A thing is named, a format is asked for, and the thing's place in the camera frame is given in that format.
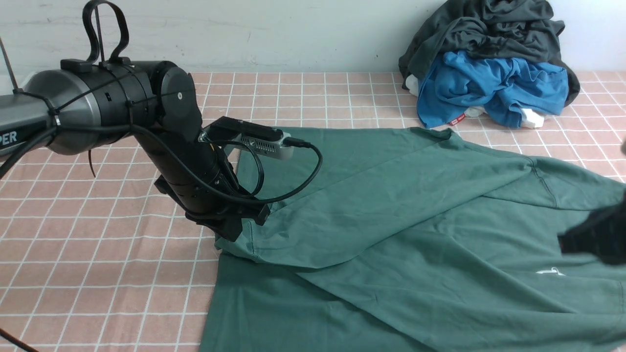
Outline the black gripper, camera-left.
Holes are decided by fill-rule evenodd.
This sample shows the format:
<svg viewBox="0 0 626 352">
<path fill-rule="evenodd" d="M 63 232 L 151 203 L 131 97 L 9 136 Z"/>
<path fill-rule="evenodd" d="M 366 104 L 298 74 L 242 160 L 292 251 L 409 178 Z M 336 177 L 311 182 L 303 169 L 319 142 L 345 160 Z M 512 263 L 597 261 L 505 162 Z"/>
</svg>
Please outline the black gripper, camera-left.
<svg viewBox="0 0 626 352">
<path fill-rule="evenodd" d="M 185 217 L 197 225 L 208 227 L 219 238 L 235 242 L 243 231 L 243 220 L 264 225 L 270 214 L 269 206 L 255 199 L 227 199 L 196 183 L 175 184 L 163 175 L 154 182 L 162 194 L 169 196 L 185 212 Z"/>
</svg>

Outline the black gripper, camera-right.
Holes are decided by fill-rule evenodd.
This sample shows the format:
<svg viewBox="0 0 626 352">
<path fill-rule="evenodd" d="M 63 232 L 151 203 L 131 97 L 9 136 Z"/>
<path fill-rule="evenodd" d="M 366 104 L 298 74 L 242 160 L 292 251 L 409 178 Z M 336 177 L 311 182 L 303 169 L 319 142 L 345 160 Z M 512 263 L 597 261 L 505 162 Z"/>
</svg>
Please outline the black gripper, camera-right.
<svg viewBox="0 0 626 352">
<path fill-rule="evenodd" d="M 607 265 L 626 263 L 626 195 L 615 205 L 592 210 L 558 235 L 561 254 L 591 254 Z"/>
</svg>

